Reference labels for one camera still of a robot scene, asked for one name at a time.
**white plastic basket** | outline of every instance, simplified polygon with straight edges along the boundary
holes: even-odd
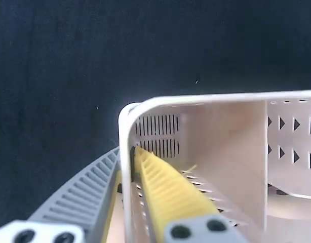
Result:
[[[126,106],[119,130],[126,242],[150,242],[136,145],[197,165],[185,176],[250,242],[311,242],[311,91],[153,98]]]

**yellow gripper pad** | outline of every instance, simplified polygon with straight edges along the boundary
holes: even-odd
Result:
[[[135,172],[140,173],[145,199],[157,238],[162,243],[170,221],[218,214],[215,205],[170,164],[135,148]]]

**dark background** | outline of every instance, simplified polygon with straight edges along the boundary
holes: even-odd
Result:
[[[128,103],[299,89],[311,1],[0,1],[0,225],[117,146]]]

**black screw hole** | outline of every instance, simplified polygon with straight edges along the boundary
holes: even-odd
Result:
[[[222,232],[222,231],[226,231],[226,225],[224,223],[222,223],[219,220],[216,219],[212,219],[210,221],[207,222],[207,228],[210,231],[215,231],[215,232]]]
[[[54,243],[73,243],[73,242],[74,242],[74,235],[68,232],[58,235],[54,240]]]
[[[171,235],[174,239],[187,239],[191,236],[190,229],[183,225],[177,225],[172,228]]]
[[[31,229],[24,230],[16,236],[14,243],[28,243],[34,238],[35,232]]]

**gray plastic bracket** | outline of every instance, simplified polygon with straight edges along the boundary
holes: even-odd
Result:
[[[87,243],[100,242],[120,170],[119,148],[104,154],[68,180],[28,219],[80,226]]]
[[[207,215],[170,222],[164,243],[247,243],[247,240],[221,215]]]

